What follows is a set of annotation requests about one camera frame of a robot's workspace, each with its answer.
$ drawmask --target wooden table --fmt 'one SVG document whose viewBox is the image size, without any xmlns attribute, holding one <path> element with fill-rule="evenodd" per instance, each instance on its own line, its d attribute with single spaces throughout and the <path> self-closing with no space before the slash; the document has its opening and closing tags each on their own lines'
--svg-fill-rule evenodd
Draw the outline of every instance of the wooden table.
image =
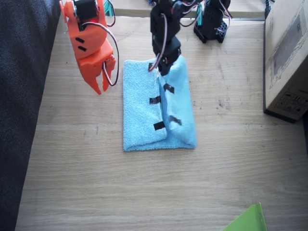
<svg viewBox="0 0 308 231">
<path fill-rule="evenodd" d="M 154 57 L 149 25 L 117 18 L 121 67 Z M 65 30 L 61 18 L 17 231 L 216 231 L 258 202 L 269 230 L 306 230 L 303 125 L 263 114 L 262 22 L 232 21 L 223 44 L 182 28 L 198 146 L 131 153 L 122 146 L 122 78 L 98 96 Z"/>
<path fill-rule="evenodd" d="M 148 0 L 113 0 L 119 16 L 150 17 Z M 231 0 L 229 11 L 234 18 L 264 19 L 264 0 Z M 188 17 L 195 17 L 195 11 Z"/>
</svg>

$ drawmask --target folded towel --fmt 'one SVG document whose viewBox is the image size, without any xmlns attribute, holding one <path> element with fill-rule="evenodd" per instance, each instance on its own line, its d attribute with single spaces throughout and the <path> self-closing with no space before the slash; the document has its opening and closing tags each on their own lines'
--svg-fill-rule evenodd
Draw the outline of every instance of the folded towel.
<svg viewBox="0 0 308 231">
<path fill-rule="evenodd" d="M 124 62 L 124 151 L 196 147 L 185 59 L 166 76 L 148 71 L 154 60 Z"/>
</svg>

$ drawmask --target gray fabric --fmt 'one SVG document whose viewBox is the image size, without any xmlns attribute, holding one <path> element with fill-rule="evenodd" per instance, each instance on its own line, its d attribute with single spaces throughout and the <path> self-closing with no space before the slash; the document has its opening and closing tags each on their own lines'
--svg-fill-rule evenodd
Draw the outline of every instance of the gray fabric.
<svg viewBox="0 0 308 231">
<path fill-rule="evenodd" d="M 0 230 L 14 230 L 51 50 L 58 0 L 0 1 Z"/>
</svg>

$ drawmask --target cable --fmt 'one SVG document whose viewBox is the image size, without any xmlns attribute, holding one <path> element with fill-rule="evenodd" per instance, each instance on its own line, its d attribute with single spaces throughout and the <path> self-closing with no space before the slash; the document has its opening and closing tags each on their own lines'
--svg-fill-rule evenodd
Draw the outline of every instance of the cable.
<svg viewBox="0 0 308 231">
<path fill-rule="evenodd" d="M 269 0 L 265 0 L 265 5 L 266 5 L 266 7 L 265 7 L 265 12 L 264 12 L 264 17 L 265 17 L 265 19 L 267 19 L 268 15 L 270 13 L 270 10 L 271 10 Z"/>
<path fill-rule="evenodd" d="M 227 15 L 230 17 L 230 19 L 233 19 L 232 15 L 230 14 L 230 12 L 228 11 L 228 9 L 224 6 L 224 4 L 222 4 L 221 0 L 219 0 L 220 4 L 222 5 L 223 9 L 225 10 L 225 12 L 227 12 Z"/>
<path fill-rule="evenodd" d="M 110 77 L 108 76 L 108 73 L 106 71 L 106 68 L 105 68 L 105 62 L 103 63 L 103 71 L 105 73 L 105 76 L 108 80 L 108 83 L 111 87 L 113 87 L 117 81 L 118 81 L 118 78 L 119 78 L 119 69 L 120 69 L 120 66 L 119 66 L 119 59 L 120 59 L 120 54 L 119 54 L 119 48 L 117 46 L 117 42 L 116 42 L 116 39 L 115 39 L 115 36 L 113 35 L 113 33 L 108 29 L 106 28 L 104 25 L 100 24 L 100 23 L 92 23 L 92 22 L 87 22 L 87 23 L 83 23 L 82 26 L 85 26 L 85 25 L 93 25 L 93 26 L 99 26 L 100 28 L 102 28 L 104 31 L 106 31 L 111 37 L 112 39 L 114 40 L 115 42 L 115 46 L 116 46 L 116 51 L 117 51 L 117 73 L 116 73 L 116 79 L 115 79 L 115 82 L 114 84 L 111 82 L 110 80 Z"/>
<path fill-rule="evenodd" d="M 228 25 L 227 29 L 225 29 L 225 30 L 221 30 L 219 28 L 215 28 L 215 30 L 218 30 L 220 32 L 226 32 L 229 29 L 229 27 L 230 27 L 230 17 L 228 15 L 225 15 L 225 13 L 223 12 L 222 9 L 220 9 L 220 11 L 223 13 L 224 16 L 226 16 L 229 19 L 229 25 Z"/>
<path fill-rule="evenodd" d="M 193 5 L 188 11 L 183 12 L 183 14 L 188 14 L 190 11 L 192 11 L 193 8 L 198 6 L 198 4 Z"/>
<path fill-rule="evenodd" d="M 166 47 L 166 42 L 167 42 L 167 18 L 165 16 L 164 13 L 161 14 L 164 17 L 165 20 L 165 33 L 164 33 L 164 43 L 163 43 L 163 47 L 160 53 L 158 53 L 157 57 L 156 57 L 156 61 L 155 63 L 149 68 L 149 71 L 153 71 L 155 68 L 157 68 L 158 63 L 160 62 L 161 58 L 163 57 L 163 54 L 165 52 L 165 47 Z"/>
<path fill-rule="evenodd" d="M 185 2 L 185 1 L 183 1 L 182 4 L 183 4 L 184 6 L 192 6 L 192 5 L 194 4 L 195 1 L 196 1 L 196 0 L 193 0 L 193 1 L 190 2 L 190 3 L 187 3 L 187 2 Z"/>
<path fill-rule="evenodd" d="M 114 12 L 114 22 L 113 23 L 111 23 L 111 24 L 107 24 L 107 26 L 108 27 L 112 27 L 115 23 L 116 23 L 116 14 L 115 14 L 115 8 L 114 8 L 114 5 L 112 4 L 112 2 L 110 1 L 110 0 L 107 0 L 109 3 L 110 3 L 110 5 L 112 6 L 112 11 Z"/>
<path fill-rule="evenodd" d="M 200 18 L 201 15 L 202 15 L 202 11 L 199 12 L 198 17 L 196 17 L 195 20 L 194 20 L 192 23 L 189 23 L 188 25 L 183 25 L 183 24 L 180 22 L 180 25 L 183 26 L 183 27 L 189 27 L 189 26 L 191 26 L 192 24 L 194 24 L 196 21 L 198 21 L 198 19 Z"/>
<path fill-rule="evenodd" d="M 193 0 L 192 2 L 188 3 L 188 2 L 185 2 L 185 1 L 182 1 L 181 3 L 184 5 L 184 6 L 192 6 L 194 4 L 196 0 Z M 174 11 L 174 8 L 176 6 L 176 3 L 173 4 L 172 8 L 171 8 L 171 13 L 173 13 Z"/>
</svg>

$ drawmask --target black wire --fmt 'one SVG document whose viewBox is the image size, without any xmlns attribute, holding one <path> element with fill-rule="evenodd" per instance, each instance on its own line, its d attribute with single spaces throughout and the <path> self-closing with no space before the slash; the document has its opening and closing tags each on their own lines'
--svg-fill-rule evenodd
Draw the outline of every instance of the black wire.
<svg viewBox="0 0 308 231">
<path fill-rule="evenodd" d="M 112 37 L 112 39 L 113 39 L 114 42 L 115 42 L 116 51 L 117 51 L 117 73 L 116 73 L 115 82 L 114 82 L 113 84 L 110 84 L 110 83 L 109 83 L 109 85 L 110 85 L 111 87 L 113 87 L 113 86 L 117 83 L 117 81 L 118 81 L 118 79 L 119 79 L 119 69 L 120 69 L 120 64 L 119 64 L 120 54 L 119 54 L 119 48 L 117 47 L 116 39 L 115 39 L 115 37 L 114 37 L 112 34 L 109 33 L 109 31 L 107 31 L 107 30 L 106 30 L 104 27 L 102 27 L 102 25 L 99 24 L 99 23 L 97 24 L 97 23 L 87 22 L 87 23 L 82 24 L 82 26 L 85 26 L 85 25 L 93 25 L 93 26 L 98 26 L 98 27 L 102 28 L 104 31 L 106 31 L 106 32 Z"/>
</svg>

